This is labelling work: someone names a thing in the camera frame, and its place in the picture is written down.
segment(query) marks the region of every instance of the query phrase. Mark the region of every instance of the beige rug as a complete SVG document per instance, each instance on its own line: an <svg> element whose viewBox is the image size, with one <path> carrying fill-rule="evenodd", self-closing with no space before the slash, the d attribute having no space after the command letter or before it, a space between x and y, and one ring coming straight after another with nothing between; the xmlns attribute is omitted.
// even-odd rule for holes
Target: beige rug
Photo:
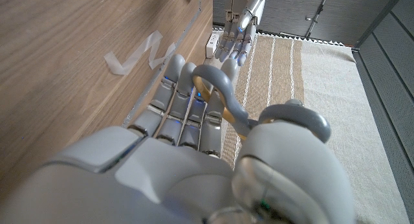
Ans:
<svg viewBox="0 0 414 224"><path fill-rule="evenodd" d="M205 63L221 67L215 59ZM327 118L327 147L349 176L358 223L409 223L350 48L258 36L236 80L236 98L249 118L290 98ZM226 121L222 145L222 158L233 167L242 145Z"/></svg>

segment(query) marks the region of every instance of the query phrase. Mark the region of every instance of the gray panel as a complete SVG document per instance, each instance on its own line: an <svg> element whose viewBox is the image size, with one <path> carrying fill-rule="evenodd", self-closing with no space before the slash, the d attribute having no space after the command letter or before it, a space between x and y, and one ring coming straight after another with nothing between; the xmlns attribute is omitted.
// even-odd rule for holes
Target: gray panel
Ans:
<svg viewBox="0 0 414 224"><path fill-rule="evenodd" d="M414 35L414 0L400 0L392 12L398 17L401 23Z"/></svg>
<svg viewBox="0 0 414 224"><path fill-rule="evenodd" d="M224 23L224 3L213 0L213 21ZM266 0L265 10L258 29L269 32L285 32L299 36L306 35L310 21L322 0Z"/></svg>
<svg viewBox="0 0 414 224"><path fill-rule="evenodd" d="M355 45L389 0L326 0L311 37Z"/></svg>
<svg viewBox="0 0 414 224"><path fill-rule="evenodd" d="M411 94L414 94L414 41L391 14L377 26L374 35Z"/></svg>
<svg viewBox="0 0 414 224"><path fill-rule="evenodd" d="M394 174L395 182L404 205L407 210L409 221L414 223L414 172L406 157L405 151L398 140L398 136L392 127L392 123L387 117L386 110L383 108L381 101L375 91L373 83L361 61L359 54L354 54L356 66L360 73L362 84L364 85L369 105L373 112L378 132L380 133L382 144L387 153L389 165Z"/></svg>
<svg viewBox="0 0 414 224"><path fill-rule="evenodd" d="M372 35L360 47L360 54L412 163L414 161L414 101Z"/></svg>
<svg viewBox="0 0 414 224"><path fill-rule="evenodd" d="M226 0L213 0L213 21L218 23L226 22L226 14L224 13L224 4Z"/></svg>

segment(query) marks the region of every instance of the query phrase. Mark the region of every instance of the robot fingertip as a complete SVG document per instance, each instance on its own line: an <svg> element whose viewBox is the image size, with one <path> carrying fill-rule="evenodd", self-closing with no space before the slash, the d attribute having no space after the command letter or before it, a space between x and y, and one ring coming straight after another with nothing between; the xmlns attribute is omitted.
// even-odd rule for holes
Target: robot fingertip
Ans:
<svg viewBox="0 0 414 224"><path fill-rule="evenodd" d="M232 52L228 57L231 59L235 59L237 57L237 52Z"/></svg>
<svg viewBox="0 0 414 224"><path fill-rule="evenodd" d="M239 64L239 66L242 66L246 61L246 55L242 54L239 55L239 57L237 58L237 62Z"/></svg>
<svg viewBox="0 0 414 224"><path fill-rule="evenodd" d="M217 51L215 51L215 54L214 54L215 59L220 58L222 51L223 51L222 49L217 49Z"/></svg>

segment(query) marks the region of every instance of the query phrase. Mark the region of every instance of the wall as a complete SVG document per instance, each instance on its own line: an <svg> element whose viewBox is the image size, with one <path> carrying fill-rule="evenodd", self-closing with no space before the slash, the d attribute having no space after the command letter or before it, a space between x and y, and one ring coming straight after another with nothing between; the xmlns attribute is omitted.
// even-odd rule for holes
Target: wall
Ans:
<svg viewBox="0 0 414 224"><path fill-rule="evenodd" d="M354 57L395 181L414 223L414 0L400 0Z"/></svg>
<svg viewBox="0 0 414 224"><path fill-rule="evenodd" d="M389 0L326 0L312 38L355 45ZM225 22L225 0L213 0L213 21ZM259 29L305 36L322 0L266 0Z"/></svg>
<svg viewBox="0 0 414 224"><path fill-rule="evenodd" d="M200 64L213 0L0 0L0 199L66 145L121 125L159 67L149 51L127 76L120 63L155 30L155 58L176 43ZM186 27L198 13L187 31Z"/></svg>

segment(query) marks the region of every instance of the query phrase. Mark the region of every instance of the gray scissor handle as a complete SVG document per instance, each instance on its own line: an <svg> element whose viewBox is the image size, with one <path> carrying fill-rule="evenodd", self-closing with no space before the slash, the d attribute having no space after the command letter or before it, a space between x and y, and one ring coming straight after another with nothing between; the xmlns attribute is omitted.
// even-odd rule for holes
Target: gray scissor handle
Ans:
<svg viewBox="0 0 414 224"><path fill-rule="evenodd" d="M199 65L194 69L192 77L193 81L196 77L204 78L223 95L224 106L234 117L234 121L229 121L229 123L231 123L238 134L244 137L247 136L250 131L248 113L235 98L232 82L227 75L214 66Z"/></svg>

